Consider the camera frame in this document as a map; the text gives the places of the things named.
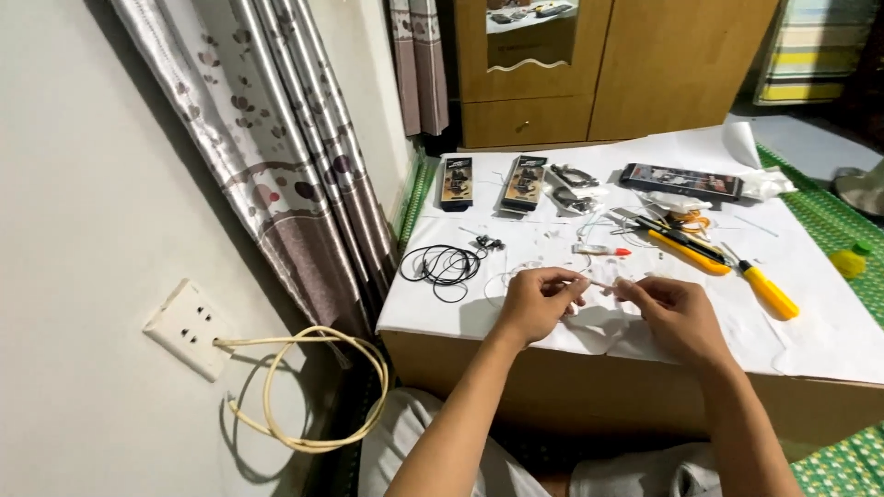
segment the white paper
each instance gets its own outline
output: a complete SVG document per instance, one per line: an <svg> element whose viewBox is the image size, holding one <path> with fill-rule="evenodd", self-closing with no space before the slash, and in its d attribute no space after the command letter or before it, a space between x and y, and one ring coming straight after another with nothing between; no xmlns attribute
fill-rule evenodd
<svg viewBox="0 0 884 497"><path fill-rule="evenodd" d="M748 165L742 164L731 156L729 150L748 150L751 142L747 125L737 124L737 129L716 126L530 155L548 157L550 163L571 164L603 184L618 178L617 172L633 162L738 174L749 171L753 164L751 160ZM733 142L726 145L726 139ZM503 188L499 174L505 178L518 155L466 154L474 161L474 206L465 212L443 212L435 207L438 189L434 186L408 244L409 250L433 243L466 248L474 235L457 229L465 226L503 240L506 250L491 252L482 261L478 274L466 283L466 298L456 304L439 301L426 282L412 283L397 277L378 329L481 339L491 328L506 294L500 281L502 273L530 261L576 271L586 267L587 256L571 254L570 246L589 216L560 218L548 198L522 220L500 216L496 211ZM606 187L610 191L607 208L640 211L636 206L641 201L635 193L612 184ZM641 279L655 271L702 285L731 351L747 371L884 384L884 361L880 359L884 357L884 332L780 199L724 203L721 211L707 210L704 214L717 226L711 232L714 240L726 241L750 261L757 259L753 261L756 266L801 309L799 317L788 322L771 318L736 271L724 276L708 275L668 248L647 248L649 243L634 234L610 234L618 226L607 218L591 228L583 243L624 247L632 250L632 255L592 256L591 276L610 283L616 276ZM734 215L779 236L747 225ZM439 292L452 298L456 289L440 288ZM646 323L631 303L604 297L598 287L591 287L584 297L587 306L577 317L559 323L549 337L534 346L672 361L656 349Z"/></svg>

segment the cabinet door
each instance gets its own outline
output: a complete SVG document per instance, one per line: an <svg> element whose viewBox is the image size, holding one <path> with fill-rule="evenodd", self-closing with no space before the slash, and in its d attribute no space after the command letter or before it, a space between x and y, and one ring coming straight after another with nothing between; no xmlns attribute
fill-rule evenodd
<svg viewBox="0 0 884 497"><path fill-rule="evenodd" d="M454 1L464 103L595 89L612 0L514 0L499 9L491 7L503 0ZM539 6L564 11L538 17Z"/></svg>
<svg viewBox="0 0 884 497"><path fill-rule="evenodd" d="M588 140L722 123L778 0L616 0Z"/></svg>

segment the wall socket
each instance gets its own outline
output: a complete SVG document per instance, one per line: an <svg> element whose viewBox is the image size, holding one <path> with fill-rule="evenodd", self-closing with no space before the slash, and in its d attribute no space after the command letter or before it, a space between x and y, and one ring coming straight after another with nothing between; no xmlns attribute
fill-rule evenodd
<svg viewBox="0 0 884 497"><path fill-rule="evenodd" d="M172 352L190 369L215 381L231 354L215 347L215 338L236 338L230 326L207 302L189 279L183 279L160 310L144 326L144 332Z"/></svg>

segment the glue tube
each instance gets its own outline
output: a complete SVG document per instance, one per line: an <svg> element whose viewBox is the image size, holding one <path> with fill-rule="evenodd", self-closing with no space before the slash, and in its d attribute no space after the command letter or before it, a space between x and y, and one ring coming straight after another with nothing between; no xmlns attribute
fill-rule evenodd
<svg viewBox="0 0 884 497"><path fill-rule="evenodd" d="M575 243L571 246L572 254L586 254L587 256L628 256L630 252L626 248L611 248L605 245L584 245Z"/></svg>

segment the yellow screwdriver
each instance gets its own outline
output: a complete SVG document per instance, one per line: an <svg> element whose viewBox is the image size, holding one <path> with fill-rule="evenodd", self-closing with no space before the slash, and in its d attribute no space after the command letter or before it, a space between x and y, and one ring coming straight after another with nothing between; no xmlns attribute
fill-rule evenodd
<svg viewBox="0 0 884 497"><path fill-rule="evenodd" d="M730 246L722 242L721 245L730 252L737 261L739 261L740 271L749 286L755 290L755 293L761 297L767 305L777 311L780 316L789 320L798 315L798 306L796 306L770 279L761 273L757 267L749 264L749 261L741 259Z"/></svg>

